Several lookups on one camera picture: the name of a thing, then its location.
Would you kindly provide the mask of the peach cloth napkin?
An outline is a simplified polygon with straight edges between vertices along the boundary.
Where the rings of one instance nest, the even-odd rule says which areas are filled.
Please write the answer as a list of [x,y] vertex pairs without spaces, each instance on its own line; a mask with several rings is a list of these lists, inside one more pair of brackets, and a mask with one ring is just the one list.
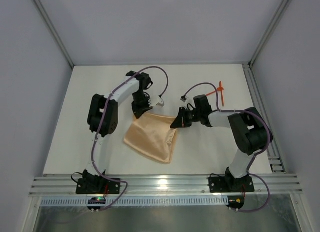
[[174,117],[145,113],[134,118],[124,143],[142,156],[162,164],[172,161],[178,131],[172,129]]

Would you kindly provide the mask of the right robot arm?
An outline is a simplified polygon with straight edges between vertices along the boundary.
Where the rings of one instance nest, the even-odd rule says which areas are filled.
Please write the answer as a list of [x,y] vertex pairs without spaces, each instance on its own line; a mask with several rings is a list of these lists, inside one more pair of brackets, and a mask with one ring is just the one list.
[[246,110],[213,110],[206,95],[198,95],[194,104],[180,107],[171,124],[172,129],[188,128],[194,122],[207,127],[230,128],[237,152],[224,175],[210,174],[211,192],[253,192],[250,168],[257,155],[263,153],[273,141],[273,134],[255,107]]

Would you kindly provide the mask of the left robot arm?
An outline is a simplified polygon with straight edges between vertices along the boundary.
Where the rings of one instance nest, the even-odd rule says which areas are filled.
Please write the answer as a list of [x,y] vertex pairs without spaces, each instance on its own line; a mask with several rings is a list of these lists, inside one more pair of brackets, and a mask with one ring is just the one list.
[[113,89],[108,96],[95,94],[92,97],[87,122],[89,129],[95,133],[92,150],[91,163],[99,176],[104,179],[120,183],[120,180],[112,179],[100,171],[95,162],[95,150],[99,139],[108,139],[116,130],[119,122],[119,106],[130,96],[133,114],[140,118],[144,113],[151,110],[149,94],[145,93],[153,85],[149,74],[144,72],[130,71],[126,74],[123,82]]

